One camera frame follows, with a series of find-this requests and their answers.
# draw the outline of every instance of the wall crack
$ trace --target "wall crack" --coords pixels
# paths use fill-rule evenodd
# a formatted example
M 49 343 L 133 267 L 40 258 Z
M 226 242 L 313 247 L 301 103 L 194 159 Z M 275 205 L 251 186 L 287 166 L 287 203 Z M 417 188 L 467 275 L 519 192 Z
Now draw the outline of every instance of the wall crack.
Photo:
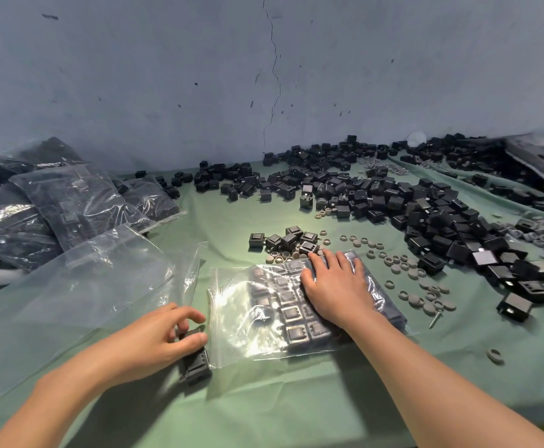
M 280 96 L 282 95 L 282 84 L 280 83 L 280 79 L 278 78 L 278 75 L 276 75 L 276 61 L 278 61 L 278 53 L 276 48 L 276 43 L 274 42 L 274 24 L 272 23 L 272 20 L 270 19 L 270 16 L 268 14 L 268 10 L 266 9 L 266 0 L 262 0 L 262 9 L 266 13 L 266 17 L 268 18 L 268 22 L 270 22 L 270 42 L 274 45 L 274 64 L 272 65 L 272 74 L 274 77 L 276 77 L 276 82 L 278 82 L 278 97 L 276 97 L 276 101 L 274 102 L 274 105 L 272 105 L 272 109 L 270 110 L 270 123 L 263 128 L 263 149 L 266 150 L 266 129 L 272 125 L 272 121 L 274 120 L 274 109 L 276 108 L 276 104 L 278 103 L 278 99 L 280 99 Z

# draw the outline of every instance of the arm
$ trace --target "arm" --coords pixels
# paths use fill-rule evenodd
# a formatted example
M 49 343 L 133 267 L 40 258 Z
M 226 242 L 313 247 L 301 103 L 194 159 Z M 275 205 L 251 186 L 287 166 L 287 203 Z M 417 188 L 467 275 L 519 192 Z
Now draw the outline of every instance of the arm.
M 206 317 L 188 306 L 162 306 L 39 379 L 0 430 L 0 448 L 57 447 L 77 415 L 102 392 L 147 377 L 203 347 L 205 333 L 170 343 L 189 330 L 189 319 L 203 323 Z
M 318 312 L 357 343 L 420 447 L 544 447 L 544 432 L 425 352 L 376 312 L 363 265 L 342 253 L 311 254 L 317 281 L 301 281 Z

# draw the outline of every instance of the green tablecloth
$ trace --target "green tablecloth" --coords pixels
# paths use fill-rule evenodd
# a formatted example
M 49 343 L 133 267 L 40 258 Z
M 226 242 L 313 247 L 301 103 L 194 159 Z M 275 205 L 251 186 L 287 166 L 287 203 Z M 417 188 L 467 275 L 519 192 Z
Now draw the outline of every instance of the green tablecloth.
M 254 165 L 268 175 L 286 169 Z M 362 171 L 354 165 L 351 174 Z M 478 209 L 490 222 L 515 222 L 513 210 L 520 205 L 490 195 L 435 171 L 411 166 L 412 173 L 398 180 L 417 182 L 420 177 L 449 183 L 460 198 Z M 172 173 L 164 173 L 169 178 Z M 257 196 L 231 203 L 218 191 L 195 192 L 193 185 L 181 189 L 179 204 L 188 215 L 158 228 L 150 239 L 163 251 L 195 240 L 207 240 L 195 290 L 193 306 L 208 314 L 207 287 L 210 268 L 247 267 L 263 263 L 265 253 L 248 251 L 249 234 L 283 234 L 299 225 L 303 230 L 328 231 L 332 250 L 352 248 L 341 242 L 345 234 L 381 241 L 390 254 L 408 253 L 403 233 L 389 223 L 375 226 L 367 220 L 320 220 L 314 212 L 299 210 L 298 197 L 283 201 L 274 195 L 271 203 Z M 528 246 L 530 259 L 539 250 Z M 421 293 L 417 281 L 406 274 L 393 275 L 380 259 L 360 255 L 374 276 L 393 279 L 388 291 L 409 319 L 416 342 L 486 392 L 528 417 L 544 424 L 544 307 L 535 308 L 531 319 L 513 324 L 495 311 L 501 299 L 482 277 L 466 268 L 445 269 L 437 281 L 451 289 L 449 298 L 458 309 L 447 313 L 432 330 L 430 318 L 396 298 L 399 290 Z M 105 331 L 82 346 L 71 349 L 54 367 L 88 343 L 107 335 Z M 497 348 L 506 365 L 496 366 L 486 357 Z M 0 426 L 29 395 L 35 380 L 29 378 L 0 399 Z M 414 441 L 376 373 L 355 347 L 340 352 L 293 361 L 244 361 L 216 370 L 211 382 L 190 394 L 175 385 L 175 368 L 148 379 L 106 392 L 83 412 L 69 432 L 69 447 L 168 447 L 168 446 L 412 446 Z

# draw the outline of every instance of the screw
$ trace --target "screw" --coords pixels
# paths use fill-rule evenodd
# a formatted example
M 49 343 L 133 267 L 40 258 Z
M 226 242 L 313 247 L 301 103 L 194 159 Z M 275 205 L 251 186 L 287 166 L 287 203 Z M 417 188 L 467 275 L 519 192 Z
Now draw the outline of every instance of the screw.
M 434 326 L 434 324 L 436 323 L 436 321 L 438 320 L 438 318 L 440 316 L 442 316 L 442 310 L 438 310 L 438 312 L 436 313 L 436 315 L 432 319 L 432 322 L 430 322 L 430 326 L 428 327 L 429 329 L 431 329 Z

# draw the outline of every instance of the person's right hand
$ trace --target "person's right hand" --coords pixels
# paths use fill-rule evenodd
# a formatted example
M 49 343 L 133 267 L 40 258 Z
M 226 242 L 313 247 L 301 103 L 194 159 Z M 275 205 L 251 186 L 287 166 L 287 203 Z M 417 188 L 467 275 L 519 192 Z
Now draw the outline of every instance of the person's right hand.
M 301 272 L 301 283 L 316 311 L 324 319 L 346 330 L 354 315 L 374 310 L 373 298 L 367 291 L 363 275 L 363 263 L 355 258 L 353 273 L 350 262 L 340 251 L 334 255 L 325 248 L 324 256 L 328 267 L 317 254 L 309 254 L 316 281 L 311 271 L 305 268 Z

